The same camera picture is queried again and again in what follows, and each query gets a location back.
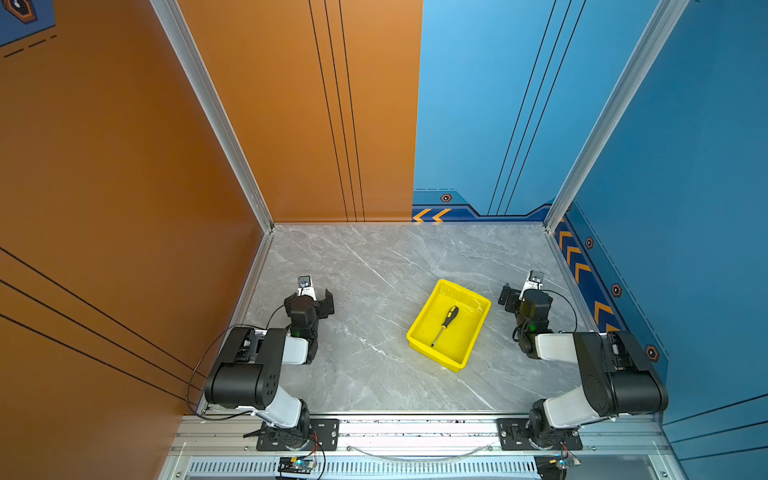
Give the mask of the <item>black yellow handled screwdriver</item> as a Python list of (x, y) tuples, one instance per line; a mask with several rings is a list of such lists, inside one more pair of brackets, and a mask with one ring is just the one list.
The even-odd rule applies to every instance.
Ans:
[(452, 306), (448, 310), (448, 312), (447, 312), (447, 314), (446, 314), (446, 316), (445, 316), (445, 318), (444, 318), (444, 320), (443, 320), (443, 322), (441, 324), (440, 330), (438, 331), (436, 337), (434, 338), (434, 340), (431, 343), (431, 347), (434, 347), (437, 344), (437, 342), (439, 341), (439, 339), (442, 336), (442, 334), (444, 333), (444, 331), (456, 319), (456, 317), (458, 316), (459, 312), (460, 312), (460, 309), (456, 305)]

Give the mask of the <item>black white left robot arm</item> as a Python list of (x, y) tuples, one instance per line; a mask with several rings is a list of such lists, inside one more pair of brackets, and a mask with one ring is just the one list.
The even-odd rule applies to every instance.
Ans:
[(232, 328), (213, 362), (204, 387), (205, 400), (259, 417), (259, 435), (288, 449), (314, 444), (307, 403), (280, 386), (285, 365), (309, 365), (319, 346), (319, 323), (335, 313), (330, 291), (316, 297), (311, 286), (287, 297), (283, 309), (290, 325)]

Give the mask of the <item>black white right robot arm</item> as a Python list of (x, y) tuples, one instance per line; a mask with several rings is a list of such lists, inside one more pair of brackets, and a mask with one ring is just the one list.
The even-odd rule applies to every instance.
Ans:
[(632, 333), (556, 333), (549, 328), (552, 297), (539, 288), (504, 285), (499, 304), (515, 315), (513, 339), (528, 358), (575, 364), (581, 381), (562, 395), (534, 402), (525, 424), (499, 422), (500, 431), (516, 442), (541, 450), (577, 449), (583, 426), (668, 407), (666, 386)]

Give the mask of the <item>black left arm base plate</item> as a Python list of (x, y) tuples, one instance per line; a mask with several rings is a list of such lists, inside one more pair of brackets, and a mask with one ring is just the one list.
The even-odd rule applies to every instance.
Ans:
[(253, 435), (257, 438), (258, 451), (309, 452), (317, 448), (333, 452), (338, 446), (339, 427), (339, 419), (310, 417), (292, 429), (263, 426)]

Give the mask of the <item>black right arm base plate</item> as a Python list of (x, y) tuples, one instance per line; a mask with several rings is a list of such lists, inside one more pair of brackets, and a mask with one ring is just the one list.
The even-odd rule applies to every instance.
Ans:
[(497, 434), (503, 451), (558, 450), (580, 451), (583, 443), (577, 429), (556, 429), (547, 422), (533, 425), (530, 419), (499, 418)]

